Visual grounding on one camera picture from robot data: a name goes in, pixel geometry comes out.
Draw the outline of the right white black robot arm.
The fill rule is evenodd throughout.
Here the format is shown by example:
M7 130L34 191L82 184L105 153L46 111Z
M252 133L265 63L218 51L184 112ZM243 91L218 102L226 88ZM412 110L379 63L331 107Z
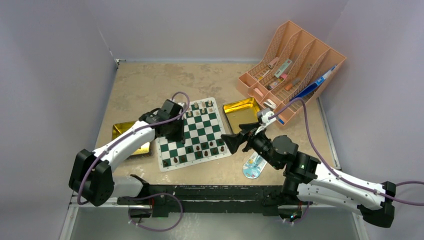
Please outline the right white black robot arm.
M280 196L284 202L319 202L351 210L374 226L391 227L395 217L394 183L373 183L343 174L323 160L299 151L298 144L287 135L270 139L259 126L241 124L239 133L222 134L221 139L231 154L245 144L243 152L254 150L274 169L283 170L285 180Z

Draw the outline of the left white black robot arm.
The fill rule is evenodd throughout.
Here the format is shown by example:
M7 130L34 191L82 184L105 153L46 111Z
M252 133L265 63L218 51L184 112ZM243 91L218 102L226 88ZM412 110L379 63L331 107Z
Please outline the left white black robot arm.
M137 176L114 177L117 167L137 149L157 138L173 142L184 140L183 115L187 103L167 99L162 107L144 113L128 130L95 150L82 149L76 154L68 186L81 199L93 206L103 205L109 198L127 197L138 205L149 199L148 183Z

